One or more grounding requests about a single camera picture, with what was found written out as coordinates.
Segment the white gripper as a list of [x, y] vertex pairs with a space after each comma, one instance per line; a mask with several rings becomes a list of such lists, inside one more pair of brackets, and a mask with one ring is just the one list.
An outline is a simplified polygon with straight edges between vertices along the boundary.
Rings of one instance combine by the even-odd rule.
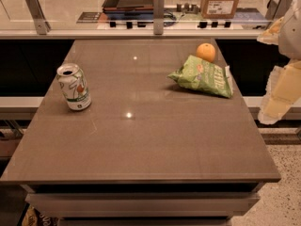
[[[278, 45], [282, 55], [301, 59], [301, 0], [293, 0], [284, 17], [260, 33], [257, 41]], [[265, 90], [258, 120], [266, 125], [275, 124], [301, 98], [301, 61], [291, 60], [283, 68], [275, 66]]]

